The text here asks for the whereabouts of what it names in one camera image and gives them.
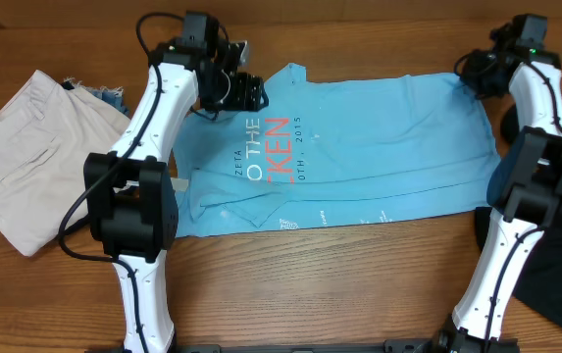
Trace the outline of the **light blue printed t-shirt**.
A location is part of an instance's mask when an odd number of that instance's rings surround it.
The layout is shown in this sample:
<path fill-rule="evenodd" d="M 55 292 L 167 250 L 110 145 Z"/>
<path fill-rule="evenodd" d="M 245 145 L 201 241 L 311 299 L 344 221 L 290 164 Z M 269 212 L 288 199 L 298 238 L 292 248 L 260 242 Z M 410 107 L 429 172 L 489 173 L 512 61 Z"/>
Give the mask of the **light blue printed t-shirt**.
<path fill-rule="evenodd" d="M 453 74 L 315 83 L 290 64 L 267 108 L 192 115 L 174 146 L 178 233 L 410 221 L 485 203 L 499 162 L 485 109 Z"/>

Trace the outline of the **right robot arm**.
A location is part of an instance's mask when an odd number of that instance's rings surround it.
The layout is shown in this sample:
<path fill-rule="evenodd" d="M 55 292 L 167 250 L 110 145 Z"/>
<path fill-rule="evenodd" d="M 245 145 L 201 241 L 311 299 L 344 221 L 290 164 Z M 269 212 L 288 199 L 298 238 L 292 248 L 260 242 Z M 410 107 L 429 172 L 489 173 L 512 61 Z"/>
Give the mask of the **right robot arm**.
<path fill-rule="evenodd" d="M 515 16 L 488 50 L 462 56 L 455 73 L 480 99 L 510 94 L 519 132 L 491 175 L 485 244 L 462 299 L 421 352 L 516 352 L 503 316 L 536 244 L 562 215 L 562 65 L 546 50 L 547 18 Z"/>

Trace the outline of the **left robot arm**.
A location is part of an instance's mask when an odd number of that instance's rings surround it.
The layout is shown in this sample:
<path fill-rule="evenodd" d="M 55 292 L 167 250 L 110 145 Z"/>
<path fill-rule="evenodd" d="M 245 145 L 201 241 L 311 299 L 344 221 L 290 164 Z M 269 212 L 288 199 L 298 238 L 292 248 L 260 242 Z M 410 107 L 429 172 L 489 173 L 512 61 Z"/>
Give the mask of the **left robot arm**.
<path fill-rule="evenodd" d="M 167 252 L 176 238 L 179 209 L 169 157 L 194 105 L 258 112 L 269 104 L 264 81 L 241 71 L 245 41 L 230 41 L 219 20 L 188 11 L 181 34 L 146 49 L 148 80 L 120 139 L 83 166 L 90 231 L 101 260 L 114 266 L 125 308 L 124 352 L 171 352 L 176 328 L 168 309 Z"/>

